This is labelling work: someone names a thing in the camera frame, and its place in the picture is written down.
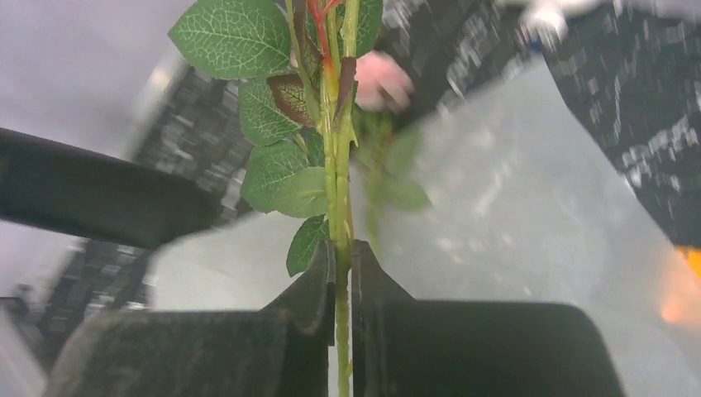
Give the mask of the small pink flower stems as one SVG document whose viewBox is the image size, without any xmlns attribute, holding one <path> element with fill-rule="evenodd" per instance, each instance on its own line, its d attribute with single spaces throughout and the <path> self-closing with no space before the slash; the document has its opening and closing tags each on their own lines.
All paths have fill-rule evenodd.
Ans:
<svg viewBox="0 0 701 397">
<path fill-rule="evenodd" d="M 428 197 L 403 176 L 417 141 L 395 134 L 410 78 L 376 50 L 381 1 L 196 1 L 169 38 L 197 71 L 239 82 L 241 130 L 253 146 L 241 186 L 260 213 L 300 221 L 285 266 L 312 267 L 315 251 L 334 263 L 330 304 L 336 390 L 351 394 L 349 276 L 355 230 L 351 161 L 376 203 L 417 211 Z"/>
</svg>

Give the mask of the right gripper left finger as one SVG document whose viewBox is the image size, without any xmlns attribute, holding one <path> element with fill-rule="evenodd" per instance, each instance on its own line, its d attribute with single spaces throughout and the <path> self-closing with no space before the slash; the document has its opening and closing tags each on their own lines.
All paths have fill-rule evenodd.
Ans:
<svg viewBox="0 0 701 397">
<path fill-rule="evenodd" d="M 83 322 L 46 383 L 62 396 L 325 396 L 336 258 L 258 311 L 109 312 Z"/>
</svg>

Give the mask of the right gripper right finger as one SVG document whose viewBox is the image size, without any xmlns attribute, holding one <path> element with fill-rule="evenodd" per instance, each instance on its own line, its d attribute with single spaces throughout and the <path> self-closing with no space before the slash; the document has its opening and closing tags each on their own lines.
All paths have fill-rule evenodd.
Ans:
<svg viewBox="0 0 701 397">
<path fill-rule="evenodd" d="M 621 396 L 591 318 L 568 304 L 413 298 L 356 241 L 356 396 Z"/>
</svg>

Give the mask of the white wrapping paper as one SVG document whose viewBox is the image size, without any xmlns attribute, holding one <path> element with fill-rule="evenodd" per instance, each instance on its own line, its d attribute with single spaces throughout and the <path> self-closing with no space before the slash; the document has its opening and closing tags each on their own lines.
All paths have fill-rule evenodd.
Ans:
<svg viewBox="0 0 701 397">
<path fill-rule="evenodd" d="M 431 203 L 382 212 L 387 273 L 418 298 L 573 304 L 602 331 L 628 395 L 699 395 L 699 278 L 543 61 L 418 130 L 412 177 Z"/>
</svg>

